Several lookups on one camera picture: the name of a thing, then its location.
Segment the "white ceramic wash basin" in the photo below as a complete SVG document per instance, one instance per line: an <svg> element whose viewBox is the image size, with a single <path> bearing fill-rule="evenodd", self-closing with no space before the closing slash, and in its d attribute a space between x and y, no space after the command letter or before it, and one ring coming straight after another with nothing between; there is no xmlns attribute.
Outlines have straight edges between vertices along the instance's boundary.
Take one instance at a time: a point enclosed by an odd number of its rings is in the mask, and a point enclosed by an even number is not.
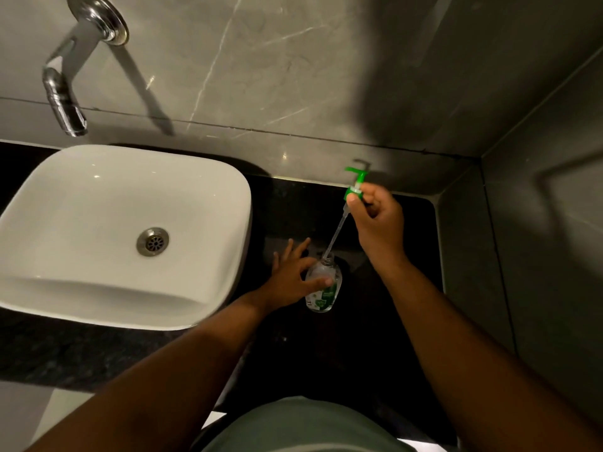
<svg viewBox="0 0 603 452"><path fill-rule="evenodd" d="M0 307L174 331L236 289L252 224L245 176L214 159L80 145L44 160L0 215ZM168 231L161 255L135 247Z"/></svg>

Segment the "person's grey shirt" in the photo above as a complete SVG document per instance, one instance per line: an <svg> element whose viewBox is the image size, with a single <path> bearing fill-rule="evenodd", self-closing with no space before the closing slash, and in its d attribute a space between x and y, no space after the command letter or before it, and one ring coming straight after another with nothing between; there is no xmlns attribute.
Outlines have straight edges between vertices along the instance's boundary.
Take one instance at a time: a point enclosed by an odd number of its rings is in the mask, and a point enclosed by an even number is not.
<svg viewBox="0 0 603 452"><path fill-rule="evenodd" d="M364 415L303 397L264 404L199 452L416 452Z"/></svg>

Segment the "chrome wall faucet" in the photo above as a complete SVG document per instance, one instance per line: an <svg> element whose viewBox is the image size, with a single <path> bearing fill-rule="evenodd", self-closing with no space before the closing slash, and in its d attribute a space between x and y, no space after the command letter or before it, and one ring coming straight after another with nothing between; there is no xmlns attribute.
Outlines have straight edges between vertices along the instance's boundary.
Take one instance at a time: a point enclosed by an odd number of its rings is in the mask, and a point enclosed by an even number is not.
<svg viewBox="0 0 603 452"><path fill-rule="evenodd" d="M60 128L71 137L87 134L87 120L72 83L100 43L127 44L130 33L125 20L110 0L67 0L77 24L64 37L42 68L48 103Z"/></svg>

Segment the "person's left forearm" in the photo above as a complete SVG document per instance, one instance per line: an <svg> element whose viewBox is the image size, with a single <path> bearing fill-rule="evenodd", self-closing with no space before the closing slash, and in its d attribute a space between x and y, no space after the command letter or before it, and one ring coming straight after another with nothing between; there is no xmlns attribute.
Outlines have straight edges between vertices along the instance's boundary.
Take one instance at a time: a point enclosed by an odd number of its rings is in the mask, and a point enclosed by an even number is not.
<svg viewBox="0 0 603 452"><path fill-rule="evenodd" d="M269 295L246 293L109 382L26 452L175 452L213 410Z"/></svg>

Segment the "person's left hand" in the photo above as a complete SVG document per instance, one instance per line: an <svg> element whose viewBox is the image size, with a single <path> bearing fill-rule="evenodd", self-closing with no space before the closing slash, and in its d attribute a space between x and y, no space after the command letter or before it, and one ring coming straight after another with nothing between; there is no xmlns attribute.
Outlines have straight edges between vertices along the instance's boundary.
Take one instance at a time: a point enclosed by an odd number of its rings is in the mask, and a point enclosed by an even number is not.
<svg viewBox="0 0 603 452"><path fill-rule="evenodd" d="M302 274L316 264L317 260L315 258L312 258L311 263L293 262L292 239L289 239L282 252L274 252L271 276L268 281L258 289L260 303L264 309L268 313L271 313L281 307L296 303L302 299L304 296L297 296L297 283L299 280L305 280L302 278ZM319 277L334 278L333 275Z"/></svg>

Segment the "chrome sink drain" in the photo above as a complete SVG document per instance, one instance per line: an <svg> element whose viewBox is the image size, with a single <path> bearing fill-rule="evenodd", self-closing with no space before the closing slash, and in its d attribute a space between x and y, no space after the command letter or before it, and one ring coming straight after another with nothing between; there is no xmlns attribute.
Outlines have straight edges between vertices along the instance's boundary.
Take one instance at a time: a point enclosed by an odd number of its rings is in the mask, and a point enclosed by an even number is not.
<svg viewBox="0 0 603 452"><path fill-rule="evenodd" d="M161 227L151 227L143 230L136 240L136 250L143 257L161 255L170 243L170 235Z"/></svg>

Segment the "person's right hand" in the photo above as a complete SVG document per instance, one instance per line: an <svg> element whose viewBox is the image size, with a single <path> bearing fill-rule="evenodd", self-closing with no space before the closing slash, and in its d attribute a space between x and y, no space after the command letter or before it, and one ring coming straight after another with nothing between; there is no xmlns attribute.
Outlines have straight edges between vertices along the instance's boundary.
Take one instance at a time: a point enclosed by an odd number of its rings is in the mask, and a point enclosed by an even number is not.
<svg viewBox="0 0 603 452"><path fill-rule="evenodd" d="M375 270L384 274L407 261L403 248L403 209L390 191L380 185L364 182L361 190L368 224L356 227L359 242Z"/></svg>

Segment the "person's right forearm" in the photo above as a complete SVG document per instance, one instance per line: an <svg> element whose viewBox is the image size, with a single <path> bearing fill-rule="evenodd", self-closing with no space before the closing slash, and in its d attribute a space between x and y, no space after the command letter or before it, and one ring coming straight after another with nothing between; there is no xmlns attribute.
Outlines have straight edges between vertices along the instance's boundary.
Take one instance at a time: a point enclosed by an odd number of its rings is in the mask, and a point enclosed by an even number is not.
<svg viewBox="0 0 603 452"><path fill-rule="evenodd" d="M477 452L603 452L603 437L467 319L403 253L370 254L420 365Z"/></svg>

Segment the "green pump dispenser with tube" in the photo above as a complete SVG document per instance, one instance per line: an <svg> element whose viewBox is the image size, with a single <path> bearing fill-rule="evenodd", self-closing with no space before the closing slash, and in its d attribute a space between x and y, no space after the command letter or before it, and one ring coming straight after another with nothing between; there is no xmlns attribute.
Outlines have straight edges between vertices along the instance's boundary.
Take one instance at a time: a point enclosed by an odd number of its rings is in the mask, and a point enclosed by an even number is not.
<svg viewBox="0 0 603 452"><path fill-rule="evenodd" d="M334 231L334 234L329 242L328 247L326 248L326 250L323 252L323 254L321 256L320 261L325 262L325 263L327 262L328 258L330 257L334 244L336 243L336 240L337 240L337 238L345 224L345 221L350 213L350 208L347 204L347 198L348 198L348 196L356 196L359 200L362 200L363 192L361 190L361 185L365 182L366 175L368 174L367 169L359 169L359 168L351 167L351 166L346 167L344 169L344 171L354 174L355 179L352 181L351 185L346 189L346 191L344 193L344 198L343 198L344 206L343 206L342 217L338 223L336 230Z"/></svg>

